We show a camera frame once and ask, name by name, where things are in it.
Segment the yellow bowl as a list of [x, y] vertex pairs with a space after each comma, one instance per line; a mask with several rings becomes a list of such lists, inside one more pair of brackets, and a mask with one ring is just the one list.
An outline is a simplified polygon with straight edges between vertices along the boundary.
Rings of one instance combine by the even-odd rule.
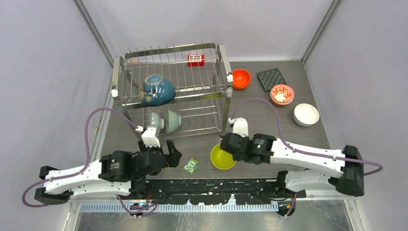
[[210, 153], [210, 160], [213, 166], [220, 170], [228, 170], [235, 166], [237, 161], [233, 159], [232, 154], [222, 150], [220, 143], [216, 144]]

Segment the orange plastic bowl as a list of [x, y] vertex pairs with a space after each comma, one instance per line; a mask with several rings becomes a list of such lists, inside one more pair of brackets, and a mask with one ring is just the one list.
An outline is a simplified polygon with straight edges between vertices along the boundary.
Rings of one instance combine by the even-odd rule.
[[249, 85], [251, 83], [251, 74], [245, 69], [236, 69], [232, 72], [233, 85]]
[[233, 87], [234, 87], [234, 89], [237, 89], [237, 90], [243, 90], [243, 89], [246, 89], [248, 87], [248, 85], [245, 85], [245, 86], [233, 85]]

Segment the white bowl red pattern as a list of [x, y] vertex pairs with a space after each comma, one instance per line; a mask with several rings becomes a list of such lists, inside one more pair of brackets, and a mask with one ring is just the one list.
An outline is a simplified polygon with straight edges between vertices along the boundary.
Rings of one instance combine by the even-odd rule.
[[279, 102], [287, 102], [289, 99], [294, 100], [295, 92], [288, 85], [278, 84], [271, 89], [270, 97], [275, 98]]

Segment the dark blue ceramic bowl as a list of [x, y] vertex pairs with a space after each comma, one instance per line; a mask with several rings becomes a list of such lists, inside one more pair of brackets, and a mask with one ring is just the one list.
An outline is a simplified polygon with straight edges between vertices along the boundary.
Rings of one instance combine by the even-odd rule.
[[147, 106], [161, 106], [176, 96], [173, 84], [162, 75], [154, 74], [145, 78], [140, 87], [140, 100]]

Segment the plain white bowl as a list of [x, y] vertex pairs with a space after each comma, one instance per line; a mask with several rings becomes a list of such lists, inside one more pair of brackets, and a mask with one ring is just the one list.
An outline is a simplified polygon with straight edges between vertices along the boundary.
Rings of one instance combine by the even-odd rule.
[[303, 127], [309, 127], [319, 121], [320, 114], [314, 106], [301, 103], [294, 108], [293, 118], [297, 124]]

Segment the metal two-tier dish rack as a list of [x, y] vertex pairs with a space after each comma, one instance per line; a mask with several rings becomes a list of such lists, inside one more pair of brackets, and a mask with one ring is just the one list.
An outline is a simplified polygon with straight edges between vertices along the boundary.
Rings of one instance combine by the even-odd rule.
[[[203, 54], [205, 66], [189, 67], [189, 54]], [[161, 106], [140, 100], [140, 87], [150, 75], [162, 75], [174, 86], [175, 98]], [[172, 133], [159, 130], [161, 139], [224, 132], [232, 97], [232, 69], [224, 45], [195, 43], [128, 52], [114, 60], [111, 96], [119, 111], [147, 127], [151, 112], [164, 117], [169, 109], [181, 116]]]

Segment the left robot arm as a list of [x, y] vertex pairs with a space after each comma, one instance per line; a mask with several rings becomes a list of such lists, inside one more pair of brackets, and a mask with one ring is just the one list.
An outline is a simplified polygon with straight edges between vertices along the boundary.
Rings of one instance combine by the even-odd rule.
[[121, 199], [146, 199], [149, 193], [146, 176], [177, 167], [182, 157], [172, 140], [166, 144], [167, 154], [161, 147], [146, 147], [139, 141], [140, 149], [135, 153], [116, 150], [87, 165], [65, 170], [43, 166], [39, 174], [43, 186], [35, 190], [34, 198], [44, 205], [117, 195]]

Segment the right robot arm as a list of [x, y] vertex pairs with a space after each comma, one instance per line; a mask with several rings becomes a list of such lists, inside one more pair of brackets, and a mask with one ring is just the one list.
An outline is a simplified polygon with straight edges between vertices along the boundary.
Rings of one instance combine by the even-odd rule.
[[283, 198], [292, 192], [309, 189], [334, 188], [339, 193], [355, 197], [365, 194], [364, 165], [355, 146], [329, 150], [284, 143], [265, 134], [255, 134], [250, 139], [227, 133], [221, 140], [220, 148], [231, 154], [235, 161], [303, 167], [304, 171], [278, 173], [274, 189]]

